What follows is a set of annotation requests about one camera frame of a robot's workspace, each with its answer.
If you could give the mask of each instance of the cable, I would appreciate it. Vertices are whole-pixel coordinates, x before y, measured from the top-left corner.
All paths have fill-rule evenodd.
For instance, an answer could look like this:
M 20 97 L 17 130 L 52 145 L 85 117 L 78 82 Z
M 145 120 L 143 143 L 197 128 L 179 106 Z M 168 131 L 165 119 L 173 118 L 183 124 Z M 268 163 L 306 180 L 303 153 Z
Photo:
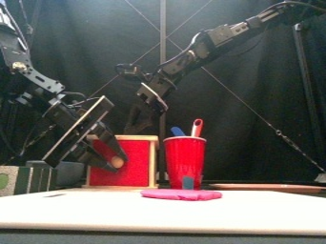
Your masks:
M 266 10 L 263 10 L 260 13 L 264 13 L 264 12 L 267 12 L 267 11 L 270 11 L 270 10 L 278 8 L 278 7 L 282 7 L 282 6 L 284 6 L 284 5 L 299 5 L 299 6 L 304 6 L 304 7 L 308 7 L 308 8 L 311 8 L 311 9 L 314 9 L 314 10 L 318 10 L 318 11 L 322 11 L 322 12 L 326 13 L 326 9 L 323 9 L 323 8 L 315 6 L 315 5 L 311 5 L 311 4 L 298 2 L 298 1 L 283 1 L 282 3 L 278 3 L 278 4 L 272 5 L 272 6 L 270 6 L 270 7 L 268 7 Z

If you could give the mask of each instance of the red cup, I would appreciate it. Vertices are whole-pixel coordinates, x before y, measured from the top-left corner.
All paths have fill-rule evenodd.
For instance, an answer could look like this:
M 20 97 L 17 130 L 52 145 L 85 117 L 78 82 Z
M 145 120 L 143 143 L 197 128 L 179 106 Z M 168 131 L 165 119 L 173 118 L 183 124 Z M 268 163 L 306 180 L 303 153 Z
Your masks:
M 204 168 L 205 140 L 193 136 L 175 136 L 163 140 L 169 185 L 172 189 L 184 188 L 184 179 L 199 190 Z

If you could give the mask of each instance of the robotic arm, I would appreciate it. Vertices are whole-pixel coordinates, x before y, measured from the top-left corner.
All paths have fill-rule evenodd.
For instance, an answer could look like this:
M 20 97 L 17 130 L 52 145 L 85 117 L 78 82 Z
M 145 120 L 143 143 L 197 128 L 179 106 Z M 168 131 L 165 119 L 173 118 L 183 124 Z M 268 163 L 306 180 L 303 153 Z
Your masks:
M 95 151 L 86 137 L 95 135 L 116 152 L 117 157 L 127 161 L 127 155 L 119 145 L 109 128 L 101 123 L 101 118 L 113 108 L 109 100 L 101 96 L 97 100 L 85 100 L 73 107 L 64 102 L 66 96 L 62 84 L 38 73 L 32 65 L 29 50 L 14 20 L 0 3 L 0 48 L 2 54 L 0 85 L 10 95 L 10 102 L 30 107 L 49 121 L 50 130 L 58 135 L 58 140 L 42 149 L 40 158 L 56 167 L 68 154 L 76 160 L 108 171 L 117 168 Z
M 262 33 L 266 28 L 272 28 L 283 22 L 287 22 L 287 24 L 298 23 L 302 20 L 303 8 L 324 13 L 326 10 L 316 5 L 320 3 L 320 6 L 324 7 L 324 2 L 314 2 L 315 5 L 298 1 L 283 1 L 235 25 L 223 25 L 212 30 L 200 31 L 193 36 L 187 49 L 160 64 L 153 74 L 145 74 L 139 66 L 125 64 L 117 65 L 116 71 L 121 76 L 135 76 L 141 79 L 141 88 L 137 90 L 136 95 L 141 98 L 147 107 L 157 115 L 161 115 L 168 109 L 164 99 L 169 92 L 176 89 L 177 82 L 189 71 L 220 57 L 245 40 Z M 135 106 L 131 109 L 132 113 L 127 124 L 132 132 L 135 132 L 139 112 L 141 112 L 140 109 L 135 109 Z

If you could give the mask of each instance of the pink rag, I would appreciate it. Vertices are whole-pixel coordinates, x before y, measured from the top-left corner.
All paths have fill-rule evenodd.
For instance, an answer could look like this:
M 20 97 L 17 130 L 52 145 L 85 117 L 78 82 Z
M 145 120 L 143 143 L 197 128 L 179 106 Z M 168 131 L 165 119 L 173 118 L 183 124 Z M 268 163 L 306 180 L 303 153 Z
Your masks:
M 159 199 L 205 201 L 221 197 L 221 193 L 213 191 L 155 189 L 140 191 L 141 196 Z

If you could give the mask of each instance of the black background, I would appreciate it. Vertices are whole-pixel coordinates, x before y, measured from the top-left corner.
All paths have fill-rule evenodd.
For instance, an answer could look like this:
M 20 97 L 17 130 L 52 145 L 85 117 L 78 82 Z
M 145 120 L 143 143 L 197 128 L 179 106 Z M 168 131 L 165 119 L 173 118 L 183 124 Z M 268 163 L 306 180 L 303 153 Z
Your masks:
M 280 1 L 167 0 L 164 58 L 172 58 L 187 47 L 200 30 L 241 22 L 276 2 Z M 36 16 L 37 3 L 40 14 Z M 108 97 L 115 108 L 105 123 L 115 134 L 123 133 L 135 92 L 140 88 L 139 82 L 116 76 L 115 66 L 136 62 L 152 72 L 159 65 L 160 3 L 159 0 L 22 1 L 28 22 L 37 20 L 32 39 L 26 36 L 34 68 L 60 80 L 66 91 L 82 92 L 89 97 Z M 8 9 L 25 32 L 17 1 L 8 3 Z M 324 16 L 306 20 L 304 25 L 316 124 L 324 138 Z M 324 158 L 315 149 L 315 125 L 310 120 L 291 26 L 280 24 L 264 31 L 204 69 L 192 71 L 177 84 L 167 103 L 165 136 L 171 136 L 172 126 L 189 133 L 193 120 L 203 119 L 201 136 L 207 140 L 204 179 L 314 180 L 318 168 L 288 147 L 266 122 L 326 168 Z M 2 122 L 13 128 L 6 133 L 18 149 L 34 115 L 21 106 L 14 114 L 10 126 L 4 119 Z M 159 123 L 155 122 L 143 134 L 159 134 Z M 2 157 L 10 155 L 4 146 L 1 151 Z

